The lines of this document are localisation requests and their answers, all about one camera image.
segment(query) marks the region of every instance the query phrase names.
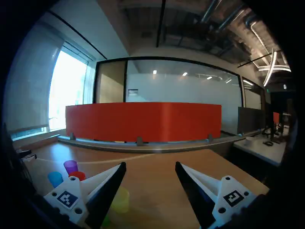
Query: ceiling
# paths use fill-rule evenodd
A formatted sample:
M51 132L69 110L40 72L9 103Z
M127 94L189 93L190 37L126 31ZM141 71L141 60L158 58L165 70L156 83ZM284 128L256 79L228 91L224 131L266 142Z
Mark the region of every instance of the ceiling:
M132 33L143 39L157 37L162 0L120 0L118 6ZM241 0L167 0L159 45L209 53L232 64L243 64L274 49L279 51L275 64L287 65L268 28ZM252 64L268 66L270 61L267 55ZM259 72L262 81L267 72Z

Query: table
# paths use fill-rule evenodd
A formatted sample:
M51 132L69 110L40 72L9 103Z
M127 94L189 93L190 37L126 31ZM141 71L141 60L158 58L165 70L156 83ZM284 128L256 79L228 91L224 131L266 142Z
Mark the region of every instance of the table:
M30 171L38 191L44 195L52 190L47 174L59 171L67 179L63 162L77 160L86 177L94 176L121 161L127 171L121 186L130 193L127 213L109 211L107 228L185 228L198 229L199 223L175 172L179 161L193 169L221 179L231 175L256 195L266 194L268 187L211 150L166 154L134 154L102 152L54 143L38 150L35 168Z
M249 146L245 145L246 140L234 142L233 146L250 153L274 166L279 166L286 147L286 142L280 144L273 143L273 146L267 146L263 142L268 141L266 137L258 135L253 143Z

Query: orange partition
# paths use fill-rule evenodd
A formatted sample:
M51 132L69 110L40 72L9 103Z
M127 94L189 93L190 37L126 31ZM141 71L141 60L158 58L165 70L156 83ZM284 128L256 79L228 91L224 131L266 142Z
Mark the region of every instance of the orange partition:
M273 122L279 123L279 113L273 112Z
M66 107L66 133L101 141L170 142L220 137L221 105L95 103Z

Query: red cup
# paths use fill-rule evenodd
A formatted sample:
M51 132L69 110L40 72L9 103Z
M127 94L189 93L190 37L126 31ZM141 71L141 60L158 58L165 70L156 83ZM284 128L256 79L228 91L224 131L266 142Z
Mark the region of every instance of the red cup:
M74 171L74 172L69 174L69 177L71 177L71 176L77 177L80 181L83 181L83 180L86 179L85 173L81 172L81 171Z

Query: white desk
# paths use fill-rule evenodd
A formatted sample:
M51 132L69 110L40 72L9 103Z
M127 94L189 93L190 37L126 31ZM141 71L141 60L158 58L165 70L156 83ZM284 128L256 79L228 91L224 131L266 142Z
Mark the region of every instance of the white desk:
M284 155L286 142L280 144L273 143L273 146L267 146L263 144L265 141L268 141L268 138L259 135L255 137L255 140L253 140L253 143L250 146L245 145L245 140L234 142L233 145L236 148L257 156L272 165L279 166Z

